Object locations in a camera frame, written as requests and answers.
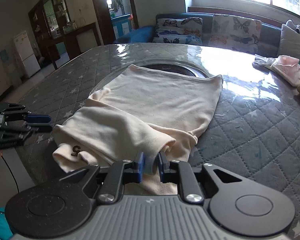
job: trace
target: metal screw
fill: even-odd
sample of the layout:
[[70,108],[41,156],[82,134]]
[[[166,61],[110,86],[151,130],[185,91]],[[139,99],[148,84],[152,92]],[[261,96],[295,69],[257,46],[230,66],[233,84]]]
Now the metal screw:
[[186,200],[192,203],[197,203],[202,200],[202,197],[198,194],[189,194],[188,196],[186,196]]
[[103,202],[111,202],[114,201],[114,196],[111,194],[101,194],[99,195],[99,200],[103,201]]

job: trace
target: door frame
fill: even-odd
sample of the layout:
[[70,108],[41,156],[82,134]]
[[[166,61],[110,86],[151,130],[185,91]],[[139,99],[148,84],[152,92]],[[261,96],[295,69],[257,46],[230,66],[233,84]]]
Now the door frame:
[[[103,44],[112,44],[115,41],[114,30],[112,26],[111,16],[106,0],[92,0],[94,10],[96,12],[97,21],[102,36]],[[130,0],[131,11],[135,28],[139,28],[138,18],[134,0]]]

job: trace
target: butterfly print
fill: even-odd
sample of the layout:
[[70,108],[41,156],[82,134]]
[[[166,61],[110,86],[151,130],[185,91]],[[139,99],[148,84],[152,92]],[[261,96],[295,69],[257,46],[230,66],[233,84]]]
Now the butterfly print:
[[214,15],[215,15],[215,16],[223,16],[223,17],[228,17],[228,16],[230,16],[229,14],[218,14],[218,13],[215,13]]
[[168,40],[167,38],[163,38],[163,42],[164,43],[180,43],[179,41],[180,38],[175,38],[173,41],[172,40]]
[[191,22],[191,21],[194,21],[195,23],[197,24],[200,24],[202,25],[202,19],[201,18],[197,18],[197,17],[192,17],[192,18],[187,18],[187,19],[184,19],[181,24],[187,24],[188,22]]
[[228,36],[217,36],[217,35],[211,35],[210,41],[217,42],[219,44],[219,41],[223,44],[227,44]]
[[259,38],[256,35],[254,35],[254,34],[252,34],[252,37],[254,39],[254,44],[258,44]]
[[261,31],[261,27],[262,27],[262,23],[256,21],[256,30],[257,30],[257,31]]
[[178,26],[177,26],[177,21],[176,21],[176,20],[165,20],[162,26],[173,26],[173,27],[178,27]]
[[240,28],[243,29],[245,33],[249,33],[248,26],[250,26],[251,20],[247,20],[244,23],[240,23],[237,17],[233,17],[233,22],[234,22],[234,26],[233,26],[234,30],[238,30]]
[[186,38],[186,44],[190,44],[193,40],[201,44],[201,39],[195,35],[188,35]]
[[213,31],[215,33],[218,33],[219,31],[222,33],[226,30],[226,28],[229,25],[229,21],[225,21],[224,23],[222,23],[221,25],[217,22],[217,21],[213,21]]
[[163,30],[163,32],[160,32],[159,34],[180,34],[177,31],[168,31],[168,30]]
[[243,43],[243,44],[248,44],[249,41],[252,41],[252,38],[241,38],[241,37],[238,37],[237,35],[230,35],[230,37],[236,41],[236,42],[240,42],[240,43]]
[[200,35],[200,30],[193,30],[193,29],[190,29],[190,28],[185,28],[185,31],[184,31],[184,35],[195,35],[195,36],[201,36]]

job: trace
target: gray pillow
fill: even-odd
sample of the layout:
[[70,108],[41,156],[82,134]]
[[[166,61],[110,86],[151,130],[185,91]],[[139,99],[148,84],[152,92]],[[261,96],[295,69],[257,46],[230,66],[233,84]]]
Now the gray pillow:
[[293,21],[292,20],[288,20],[286,25],[291,28],[292,30],[294,30],[295,32],[297,31],[297,28],[296,26],[294,25]]
[[287,55],[300,59],[300,34],[282,24],[278,56]]

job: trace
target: star pattern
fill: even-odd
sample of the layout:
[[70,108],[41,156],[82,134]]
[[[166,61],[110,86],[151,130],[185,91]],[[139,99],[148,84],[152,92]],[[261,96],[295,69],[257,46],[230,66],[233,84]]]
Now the star pattern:
[[39,135],[37,139],[37,143],[40,143],[43,141],[43,135]]
[[284,117],[284,118],[286,118],[286,117],[287,117],[287,115],[286,115],[286,111],[281,111],[281,114],[283,115],[283,117]]
[[48,143],[50,143],[51,141],[53,141],[53,137],[52,136],[48,139]]
[[300,236],[300,221],[298,221],[297,225],[295,228],[292,229],[294,231],[294,237],[296,238],[297,236]]
[[233,98],[232,98],[232,102],[231,102],[231,105],[233,104],[234,100],[236,99],[238,95],[235,95]]
[[72,115],[72,111],[66,112],[65,115],[63,117],[70,117]]
[[256,111],[256,110],[254,110],[254,111],[250,112],[249,114],[250,114],[251,116],[258,117],[258,115],[257,115],[257,111]]

